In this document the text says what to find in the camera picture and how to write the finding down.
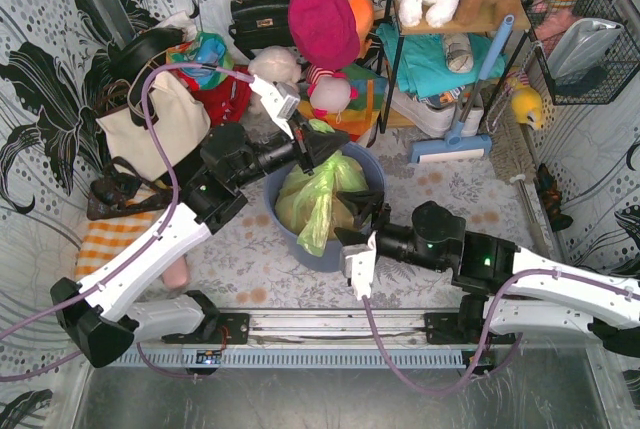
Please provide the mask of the blue trash bin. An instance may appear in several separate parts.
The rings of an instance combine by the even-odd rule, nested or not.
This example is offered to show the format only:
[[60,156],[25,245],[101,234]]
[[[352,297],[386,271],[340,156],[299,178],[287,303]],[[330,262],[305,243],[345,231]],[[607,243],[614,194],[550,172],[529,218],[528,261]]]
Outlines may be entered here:
[[[369,149],[350,142],[342,147],[342,152],[345,156],[355,159],[360,164],[370,190],[386,190],[386,176],[382,166]],[[325,246],[324,254],[321,257],[313,256],[297,243],[297,235],[289,231],[276,216],[275,205],[279,191],[284,184],[286,176],[291,172],[293,167],[293,164],[289,164],[266,177],[264,182],[264,202],[267,213],[283,236],[289,254],[298,263],[316,272],[336,272],[339,270],[341,252],[341,244],[338,240],[329,240]]]

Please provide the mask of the green trash bag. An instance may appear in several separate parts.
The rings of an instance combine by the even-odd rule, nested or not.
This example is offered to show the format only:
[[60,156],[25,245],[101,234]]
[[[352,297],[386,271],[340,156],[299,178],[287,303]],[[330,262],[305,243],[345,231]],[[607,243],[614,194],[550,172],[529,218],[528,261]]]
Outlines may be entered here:
[[295,165],[286,175],[275,203],[279,222],[294,234],[294,242],[306,253],[321,257],[336,228],[354,230],[354,216],[339,192],[369,188],[363,168],[343,151],[334,152],[306,174]]

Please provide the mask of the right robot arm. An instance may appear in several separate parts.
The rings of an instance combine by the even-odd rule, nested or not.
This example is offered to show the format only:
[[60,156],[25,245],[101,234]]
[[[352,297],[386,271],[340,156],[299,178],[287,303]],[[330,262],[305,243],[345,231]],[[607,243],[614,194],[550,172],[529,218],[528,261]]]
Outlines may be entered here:
[[337,194],[354,217],[338,228],[341,270],[357,299],[371,295],[380,258],[448,271],[464,296],[457,311],[427,312],[434,345],[506,343],[519,333],[598,340],[613,353],[639,354],[639,281],[553,261],[515,243],[467,230],[434,201],[417,206],[407,226],[392,223],[381,191]]

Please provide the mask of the rainbow striped bag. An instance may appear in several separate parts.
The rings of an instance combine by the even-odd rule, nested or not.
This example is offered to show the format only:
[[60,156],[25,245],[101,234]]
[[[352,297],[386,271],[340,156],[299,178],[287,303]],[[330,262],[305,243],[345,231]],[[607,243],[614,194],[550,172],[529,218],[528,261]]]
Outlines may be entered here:
[[306,85],[303,87],[299,111],[308,119],[319,119],[336,130],[347,132],[352,141],[357,141],[376,122],[385,101],[388,83],[384,77],[357,64],[351,64],[340,72],[343,72],[358,90],[359,97],[357,99],[353,100],[339,114],[328,114],[324,117],[316,115],[307,95],[309,84],[306,81],[306,71]]

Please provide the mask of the cream canvas tote bag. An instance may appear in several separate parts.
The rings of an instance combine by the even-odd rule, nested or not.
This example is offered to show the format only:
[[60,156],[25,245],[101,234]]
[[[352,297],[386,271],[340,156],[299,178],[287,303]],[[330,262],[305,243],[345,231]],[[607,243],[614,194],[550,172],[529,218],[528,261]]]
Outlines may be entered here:
[[[209,116],[202,103],[168,71],[156,76],[149,98],[156,115],[153,129],[169,162],[176,165],[204,139],[211,126]],[[124,158],[148,180],[167,171],[149,131],[134,124],[127,109],[105,115],[97,122],[113,158]]]

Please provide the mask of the pink white plush doll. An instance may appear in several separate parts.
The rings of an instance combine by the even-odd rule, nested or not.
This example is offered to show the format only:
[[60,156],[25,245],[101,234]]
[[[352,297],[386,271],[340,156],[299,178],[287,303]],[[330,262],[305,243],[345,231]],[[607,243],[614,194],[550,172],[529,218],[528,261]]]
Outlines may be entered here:
[[340,71],[311,65],[306,74],[309,84],[307,95],[314,113],[318,116],[339,114],[359,97],[358,90]]

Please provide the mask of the cream plush sheep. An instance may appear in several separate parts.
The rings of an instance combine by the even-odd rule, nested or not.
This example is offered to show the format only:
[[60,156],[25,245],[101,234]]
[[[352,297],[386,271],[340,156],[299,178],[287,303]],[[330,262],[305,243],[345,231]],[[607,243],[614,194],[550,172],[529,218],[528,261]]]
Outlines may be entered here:
[[298,82],[302,68],[294,54],[285,47],[270,46],[250,61],[248,73],[272,83],[289,85],[297,94],[300,93]]

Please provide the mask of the red cloth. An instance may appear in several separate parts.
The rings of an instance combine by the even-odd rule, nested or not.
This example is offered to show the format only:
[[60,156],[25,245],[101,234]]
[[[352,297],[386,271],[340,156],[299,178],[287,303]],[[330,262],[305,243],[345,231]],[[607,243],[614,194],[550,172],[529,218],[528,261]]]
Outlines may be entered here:
[[211,126],[239,122],[249,106],[251,89],[246,81],[227,76],[215,88],[193,91],[192,96],[201,102],[209,116]]

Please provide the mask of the white sneaker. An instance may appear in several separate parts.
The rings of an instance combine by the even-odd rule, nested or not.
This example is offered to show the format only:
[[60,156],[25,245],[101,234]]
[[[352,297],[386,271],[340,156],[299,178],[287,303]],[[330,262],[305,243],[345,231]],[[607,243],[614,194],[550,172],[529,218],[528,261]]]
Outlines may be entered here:
[[[396,92],[392,96],[391,109],[411,121],[422,132],[432,138],[442,138],[458,120],[462,110],[455,103],[443,108],[433,108],[426,103],[416,101],[407,94]],[[484,115],[484,107],[479,96],[476,97],[472,109],[461,131],[462,137],[472,137],[478,133],[480,121]]]

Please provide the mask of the colourful scarf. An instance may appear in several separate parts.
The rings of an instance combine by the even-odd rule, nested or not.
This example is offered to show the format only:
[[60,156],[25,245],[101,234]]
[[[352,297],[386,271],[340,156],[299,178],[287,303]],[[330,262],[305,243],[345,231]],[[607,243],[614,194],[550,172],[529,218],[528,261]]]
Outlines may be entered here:
[[[234,62],[224,39],[215,33],[199,32],[193,41],[185,42],[169,48],[166,62],[197,62],[213,64],[231,70]],[[206,69],[174,69],[173,73],[180,78],[191,91],[213,90],[226,78],[225,73]]]

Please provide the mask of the orange plush toy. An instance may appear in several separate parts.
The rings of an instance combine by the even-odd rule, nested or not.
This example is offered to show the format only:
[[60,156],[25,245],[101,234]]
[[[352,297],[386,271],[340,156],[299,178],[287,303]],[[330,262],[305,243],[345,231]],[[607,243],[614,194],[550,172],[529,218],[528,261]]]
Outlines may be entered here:
[[367,36],[374,24],[374,6],[371,0],[348,0],[348,2],[354,16],[360,47],[364,50]]

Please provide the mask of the wooden broom stick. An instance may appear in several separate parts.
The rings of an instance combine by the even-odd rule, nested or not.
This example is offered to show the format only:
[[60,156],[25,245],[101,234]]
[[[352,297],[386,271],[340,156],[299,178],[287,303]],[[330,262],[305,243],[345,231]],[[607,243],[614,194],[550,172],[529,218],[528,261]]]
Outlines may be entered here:
[[523,210],[526,215],[528,230],[534,244],[534,251],[549,258],[550,252],[545,240],[544,231],[538,214],[534,207],[533,198],[529,194],[528,185],[533,183],[533,157],[529,150],[529,145],[525,139],[524,130],[521,125],[514,123],[510,129],[513,152],[511,155],[512,175],[510,183],[517,188]]

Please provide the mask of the black orange toy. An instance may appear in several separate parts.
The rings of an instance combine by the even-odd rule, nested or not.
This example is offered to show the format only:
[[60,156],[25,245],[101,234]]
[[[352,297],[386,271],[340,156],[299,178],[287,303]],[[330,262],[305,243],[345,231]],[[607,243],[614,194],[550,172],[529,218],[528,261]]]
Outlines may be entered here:
[[573,223],[573,218],[562,213],[562,194],[558,189],[556,179],[544,163],[541,163],[536,170],[534,185],[551,230],[556,233],[569,228]]

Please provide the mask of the yellow plush duck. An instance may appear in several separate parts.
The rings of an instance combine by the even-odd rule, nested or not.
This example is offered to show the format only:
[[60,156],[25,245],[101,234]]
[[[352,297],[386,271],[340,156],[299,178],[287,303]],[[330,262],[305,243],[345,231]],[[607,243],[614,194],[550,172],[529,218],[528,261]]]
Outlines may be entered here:
[[516,122],[540,130],[544,121],[543,100],[530,85],[528,76],[525,73],[510,73],[506,79],[506,89]]

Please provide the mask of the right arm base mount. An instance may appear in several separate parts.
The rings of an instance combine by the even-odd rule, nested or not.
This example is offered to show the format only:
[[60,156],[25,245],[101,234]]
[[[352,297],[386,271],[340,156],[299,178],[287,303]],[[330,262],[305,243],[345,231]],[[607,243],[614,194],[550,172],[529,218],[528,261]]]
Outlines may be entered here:
[[427,342],[434,345],[478,344],[484,319],[458,312],[427,312],[424,314]]

